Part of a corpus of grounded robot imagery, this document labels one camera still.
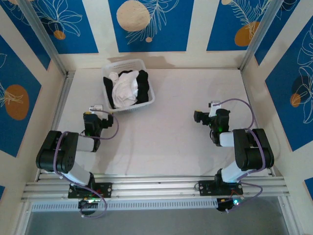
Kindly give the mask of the white t-shirt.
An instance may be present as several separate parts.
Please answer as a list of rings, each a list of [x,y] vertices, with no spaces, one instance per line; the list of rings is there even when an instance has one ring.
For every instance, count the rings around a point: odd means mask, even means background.
[[[131,71],[118,75],[116,72],[109,74],[112,81],[112,101],[115,108],[126,108],[137,102],[139,71]]]

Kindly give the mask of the white plastic laundry basket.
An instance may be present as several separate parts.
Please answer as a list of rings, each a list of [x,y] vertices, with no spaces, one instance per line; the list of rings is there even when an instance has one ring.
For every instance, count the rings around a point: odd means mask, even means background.
[[[102,77],[109,77],[111,72],[116,72],[120,74],[123,71],[130,71],[130,70],[137,70],[137,71],[145,71],[147,72],[146,66],[141,59],[129,59],[129,60],[123,60],[123,61],[118,61],[114,62],[108,65],[105,65],[102,68]],[[155,101],[155,93],[152,88],[152,83],[150,81],[150,78],[147,78],[147,83],[149,84],[149,90],[147,91],[147,96],[148,96],[148,101],[147,102],[142,102],[139,104],[134,104],[129,107],[125,108],[113,108],[112,104],[113,102],[110,102],[112,99],[112,96],[108,95],[108,89],[106,88],[105,82],[103,82],[103,94],[104,94],[104,103],[107,106],[108,110],[110,112],[127,112],[127,111],[134,111],[138,110],[142,107],[148,106],[152,104]]]

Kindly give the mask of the white table cover sheet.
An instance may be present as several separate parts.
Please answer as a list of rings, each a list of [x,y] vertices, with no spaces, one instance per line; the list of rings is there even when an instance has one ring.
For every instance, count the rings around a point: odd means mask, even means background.
[[[214,175],[234,161],[231,147],[217,147],[208,126],[194,111],[208,112],[210,101],[230,110],[230,129],[251,124],[242,76],[236,69],[149,69],[155,101],[117,113],[115,137],[102,140],[95,153],[79,153],[76,162],[94,174]],[[115,122],[102,133],[111,137]]]

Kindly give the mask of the black garment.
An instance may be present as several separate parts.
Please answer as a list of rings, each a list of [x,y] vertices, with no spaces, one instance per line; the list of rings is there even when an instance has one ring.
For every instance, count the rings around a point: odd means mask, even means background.
[[[133,70],[123,71],[118,75],[121,75],[122,73],[128,73],[131,71],[133,71]],[[137,95],[137,102],[135,104],[139,104],[139,103],[148,101],[147,91],[149,90],[149,84],[147,83],[147,78],[148,78],[148,73],[143,71],[143,70],[140,70],[139,75],[137,77],[138,95]],[[103,77],[103,82],[105,82],[106,88],[108,89],[108,95],[111,96],[112,95],[112,88],[113,88],[112,81],[107,77]]]

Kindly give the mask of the aluminium side rail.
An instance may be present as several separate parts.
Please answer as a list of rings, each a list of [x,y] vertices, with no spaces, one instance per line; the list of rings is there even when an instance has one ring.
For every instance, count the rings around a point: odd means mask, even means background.
[[[256,118],[256,113],[253,110],[253,104],[252,104],[252,98],[251,98],[251,92],[248,89],[248,85],[245,82],[245,78],[244,78],[244,72],[242,70],[240,70],[241,76],[242,76],[242,80],[243,80],[243,84],[245,87],[245,91],[246,91],[246,95],[247,95],[247,99],[248,99],[248,103],[252,109],[252,126],[251,129],[254,128],[259,128],[258,122],[257,122],[257,118]],[[266,168],[265,169],[267,172],[267,176],[273,177],[275,176],[275,173],[273,172],[272,168]]]
[[[53,121],[52,121],[52,125],[51,125],[51,130],[57,130],[60,120],[61,120],[61,116],[64,110],[64,106],[68,97],[68,93],[70,90],[70,87],[72,85],[73,82],[73,78],[75,75],[75,71],[69,71],[67,73],[67,76],[63,82],[62,85],[62,89],[61,89],[61,93],[59,95],[59,99],[58,99],[58,103],[57,103],[57,107],[54,113],[54,117],[53,117]]]

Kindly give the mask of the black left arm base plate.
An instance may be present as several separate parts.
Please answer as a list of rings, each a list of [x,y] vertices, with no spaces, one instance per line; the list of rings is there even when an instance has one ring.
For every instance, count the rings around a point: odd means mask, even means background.
[[[98,194],[100,194],[102,197],[111,198],[112,183],[92,183],[91,188]],[[99,196],[87,189],[70,185],[68,190],[68,198],[87,200],[91,198],[99,198]]]

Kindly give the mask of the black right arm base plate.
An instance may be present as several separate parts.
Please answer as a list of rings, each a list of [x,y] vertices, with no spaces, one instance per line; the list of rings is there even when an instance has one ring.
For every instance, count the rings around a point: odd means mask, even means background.
[[[231,196],[242,195],[242,185],[239,183],[216,182],[214,180],[199,181],[200,196]]]

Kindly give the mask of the aluminium front rail frame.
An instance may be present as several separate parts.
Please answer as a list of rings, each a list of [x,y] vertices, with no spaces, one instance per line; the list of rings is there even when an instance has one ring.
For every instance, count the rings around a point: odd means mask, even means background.
[[[117,176],[96,174],[96,182],[112,183],[112,199],[187,199],[199,198],[194,186],[198,181],[213,180],[212,176]],[[283,177],[247,177],[242,180],[243,196],[289,196]],[[41,173],[37,182],[26,183],[22,201],[66,200],[69,183],[55,174]]]

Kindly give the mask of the aluminium corner post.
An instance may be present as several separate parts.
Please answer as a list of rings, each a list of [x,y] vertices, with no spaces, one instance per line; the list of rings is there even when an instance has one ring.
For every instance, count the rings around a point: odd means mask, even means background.
[[[264,36],[266,35],[271,23],[273,22],[278,10],[280,9],[284,0],[272,0],[269,4],[268,9],[264,13],[260,24],[252,37],[252,40],[247,47],[246,53],[243,57],[242,63],[239,67],[241,73],[245,71],[250,60],[254,56],[256,50],[258,49],[260,43],[262,42]]]
[[[17,0],[17,3],[50,59],[54,62],[62,76],[67,78],[67,70],[59,57],[59,53],[31,3],[28,0]]]

